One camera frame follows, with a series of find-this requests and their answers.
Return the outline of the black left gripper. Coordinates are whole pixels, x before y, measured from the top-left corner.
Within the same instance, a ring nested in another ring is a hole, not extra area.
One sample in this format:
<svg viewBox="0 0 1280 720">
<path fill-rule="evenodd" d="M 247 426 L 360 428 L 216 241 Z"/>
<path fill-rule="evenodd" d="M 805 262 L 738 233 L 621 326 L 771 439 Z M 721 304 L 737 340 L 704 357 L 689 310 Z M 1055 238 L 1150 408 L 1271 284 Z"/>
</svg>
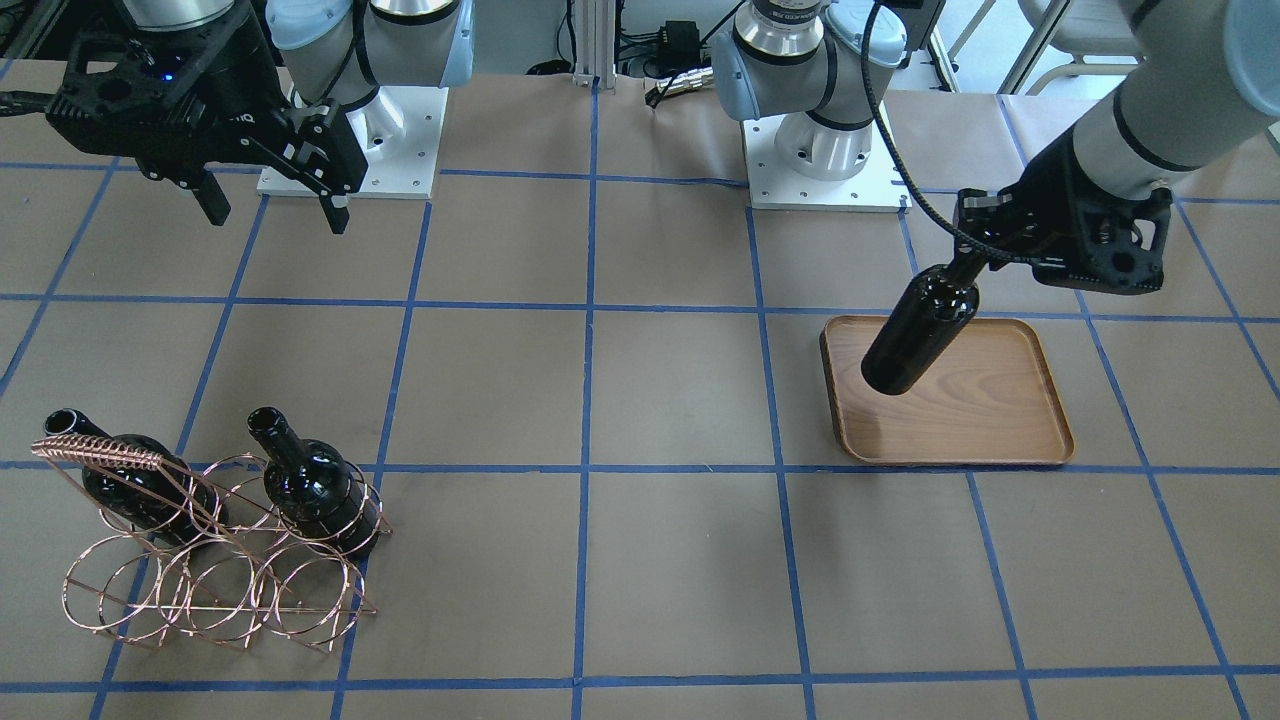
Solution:
<svg viewBox="0 0 1280 720">
<path fill-rule="evenodd" d="M 1106 193 L 1116 199 L 1140 201 L 1162 181 L 1143 183 L 1137 199 L 1116 196 L 1085 173 L 1076 159 L 1070 135 L 1056 138 L 1027 167 L 1021 177 L 998 192 L 961 188 L 954 208 L 955 249 L 987 247 L 986 265 L 998 272 L 1010 264 L 1038 268 L 1052 237 L 1066 231 L 1073 200 Z"/>
</svg>

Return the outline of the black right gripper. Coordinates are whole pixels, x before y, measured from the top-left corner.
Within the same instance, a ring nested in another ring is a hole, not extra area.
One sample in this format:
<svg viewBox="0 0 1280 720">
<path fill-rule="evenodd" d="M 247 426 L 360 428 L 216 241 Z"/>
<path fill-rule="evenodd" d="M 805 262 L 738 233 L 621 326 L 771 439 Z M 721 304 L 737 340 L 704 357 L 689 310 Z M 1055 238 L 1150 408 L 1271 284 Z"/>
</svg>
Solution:
<svg viewBox="0 0 1280 720">
<path fill-rule="evenodd" d="M 146 36 L 172 73 L 159 155 L 140 164 L 160 176 L 211 161 L 270 167 L 317 197 L 333 234 L 349 223 L 348 196 L 369 169 L 347 115 L 332 105 L 285 108 L 260 26 L 201 26 Z M 201 170 L 189 191 L 216 227 L 230 215 L 218 178 Z"/>
</svg>

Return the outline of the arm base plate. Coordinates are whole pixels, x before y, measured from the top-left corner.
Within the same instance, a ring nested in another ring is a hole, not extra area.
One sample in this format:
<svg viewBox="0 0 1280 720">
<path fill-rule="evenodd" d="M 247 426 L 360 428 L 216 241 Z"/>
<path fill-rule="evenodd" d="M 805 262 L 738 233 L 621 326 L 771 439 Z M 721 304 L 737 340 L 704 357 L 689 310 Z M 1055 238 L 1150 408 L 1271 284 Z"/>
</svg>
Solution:
<svg viewBox="0 0 1280 720">
<path fill-rule="evenodd" d="M 366 99 L 347 113 L 364 143 L 367 172 L 353 199 L 429 200 L 445 119 L 448 88 L 378 86 L 355 87 Z"/>
<path fill-rule="evenodd" d="M 744 120 L 749 205 L 756 210 L 897 213 L 910 193 L 874 122 L 832 129 L 805 113 Z"/>
</svg>

